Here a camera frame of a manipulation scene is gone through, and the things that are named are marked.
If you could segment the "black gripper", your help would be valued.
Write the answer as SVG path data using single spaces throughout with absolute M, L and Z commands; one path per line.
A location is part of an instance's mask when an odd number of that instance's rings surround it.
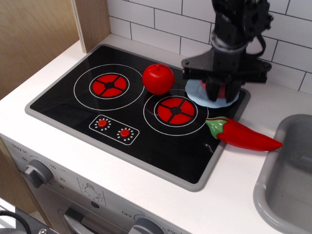
M 223 53 L 214 48 L 181 62 L 183 79 L 201 79 L 206 81 L 207 97 L 211 101 L 218 99 L 220 84 L 226 84 L 226 102 L 232 102 L 240 92 L 242 83 L 266 82 L 267 73 L 272 65 L 247 54 Z

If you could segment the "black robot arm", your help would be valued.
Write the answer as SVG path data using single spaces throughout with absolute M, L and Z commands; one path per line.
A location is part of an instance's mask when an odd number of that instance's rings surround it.
M 246 82 L 267 81 L 271 64 L 259 59 L 266 49 L 262 32 L 273 20 L 266 0 L 214 0 L 212 48 L 182 61 L 184 79 L 204 83 L 208 100 L 234 101 Z

